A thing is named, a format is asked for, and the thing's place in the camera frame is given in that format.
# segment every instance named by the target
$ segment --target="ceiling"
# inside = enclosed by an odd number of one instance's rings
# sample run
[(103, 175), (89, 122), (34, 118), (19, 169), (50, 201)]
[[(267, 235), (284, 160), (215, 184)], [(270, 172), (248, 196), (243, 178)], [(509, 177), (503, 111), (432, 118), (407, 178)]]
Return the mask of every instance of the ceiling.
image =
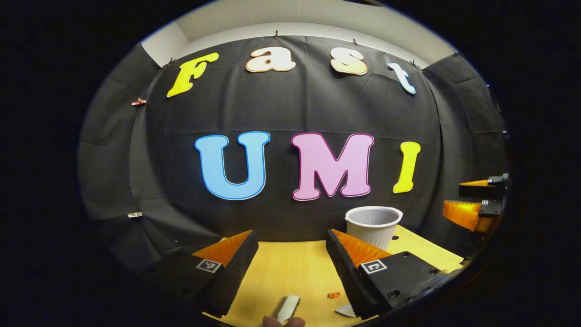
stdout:
[(218, 0), (176, 22), (190, 42), (253, 24), (306, 22), (342, 27), (379, 38), (428, 63), (450, 55), (450, 48), (454, 48), (393, 9), (344, 0)]

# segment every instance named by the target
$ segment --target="black fabric backdrop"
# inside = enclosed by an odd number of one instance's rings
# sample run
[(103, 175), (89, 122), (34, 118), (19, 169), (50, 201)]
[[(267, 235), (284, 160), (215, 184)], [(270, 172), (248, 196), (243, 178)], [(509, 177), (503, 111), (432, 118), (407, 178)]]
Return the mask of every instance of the black fabric backdrop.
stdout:
[[(289, 49), (296, 67), (245, 70), (252, 51), (273, 46)], [(361, 52), (369, 72), (335, 72), (329, 63), (335, 47)], [(220, 57), (192, 79), (192, 89), (167, 98), (180, 64), (212, 52)], [(388, 62), (410, 75), (415, 95), (403, 90)], [(146, 98), (147, 105), (132, 107), (137, 97)], [(247, 168), (236, 138), (252, 130), (271, 134), (263, 191), (245, 201), (212, 195), (202, 180), (195, 140), (227, 136), (226, 174), (241, 183)], [(139, 45), (106, 79), (89, 108), (80, 146), (81, 189), (109, 247), (135, 271), (181, 246), (201, 248), (248, 229), (256, 229), (260, 240), (323, 239), (329, 228), (345, 230), (345, 212), (362, 205), (396, 207), (404, 212), (402, 226), (466, 255), (474, 236), (442, 216), (443, 200), (457, 198), (459, 182), (505, 172), (502, 130), (486, 84), (458, 55), (422, 73), (401, 58), (349, 42), (265, 37), (190, 54), (158, 73)], [(372, 135), (371, 192), (294, 200), (299, 156), (290, 140), (307, 131), (321, 133), (336, 157), (350, 134)], [(404, 141), (422, 147), (414, 188), (393, 194)], [(322, 190), (319, 181), (316, 187)], [(137, 211), (143, 217), (127, 217)]]

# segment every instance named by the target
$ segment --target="white object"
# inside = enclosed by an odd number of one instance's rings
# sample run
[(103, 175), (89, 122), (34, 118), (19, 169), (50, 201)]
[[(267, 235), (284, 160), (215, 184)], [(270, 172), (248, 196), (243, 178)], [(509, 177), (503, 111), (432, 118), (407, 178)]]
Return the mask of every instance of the white object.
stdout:
[(381, 250), (387, 250), (389, 242), (403, 213), (390, 207), (359, 207), (347, 211), (347, 234), (367, 242)]
[(295, 308), (299, 303), (299, 297), (296, 295), (289, 295), (286, 297), (281, 310), (278, 312), (277, 320), (281, 324), (291, 318), (292, 314), (295, 312)]
[(343, 307), (340, 307), (337, 310), (335, 310), (335, 312), (337, 312), (338, 314), (342, 314), (344, 316), (347, 316), (347, 317), (357, 318), (357, 316), (355, 315), (355, 312), (353, 311), (353, 307), (351, 306), (351, 303), (345, 304)]

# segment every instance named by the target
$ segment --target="screw hole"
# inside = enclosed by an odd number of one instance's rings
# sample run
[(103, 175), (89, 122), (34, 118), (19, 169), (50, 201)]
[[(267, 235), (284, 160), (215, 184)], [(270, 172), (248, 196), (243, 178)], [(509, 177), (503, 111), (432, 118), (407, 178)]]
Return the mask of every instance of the screw hole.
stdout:
[(399, 294), (400, 294), (400, 292), (398, 290), (393, 290), (393, 291), (388, 293), (388, 297), (396, 297)]

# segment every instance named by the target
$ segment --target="white wall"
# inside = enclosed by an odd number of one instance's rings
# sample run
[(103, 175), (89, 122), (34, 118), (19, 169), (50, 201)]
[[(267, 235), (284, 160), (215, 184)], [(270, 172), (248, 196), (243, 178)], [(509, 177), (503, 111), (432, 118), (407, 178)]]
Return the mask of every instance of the white wall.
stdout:
[(141, 41), (145, 51), (159, 66), (167, 64), (172, 57), (176, 59), (188, 44), (188, 38), (175, 21)]
[(353, 30), (343, 29), (341, 27), (302, 22), (263, 23), (221, 31), (218, 33), (214, 33), (212, 35), (208, 35), (206, 37), (199, 38), (193, 42), (190, 42), (189, 44), (181, 48), (181, 50), (173, 52), (172, 56), (174, 57), (174, 59), (181, 58), (193, 52), (200, 51), (208, 47), (212, 47), (214, 45), (236, 40), (242, 40), (245, 38), (264, 37), (264, 36), (273, 37), (276, 30), (278, 30), (278, 35), (305, 35), (305, 36), (328, 37), (350, 42), (353, 42), (353, 39), (355, 39), (357, 43), (360, 45), (375, 48), (377, 50), (387, 52), (388, 54), (398, 56), (408, 61), (415, 60), (415, 63), (420, 65), (421, 67), (428, 66), (427, 61), (420, 58), (419, 56), (412, 54), (398, 47), (397, 45), (388, 43), (384, 40), (380, 40), (376, 37), (369, 36)]

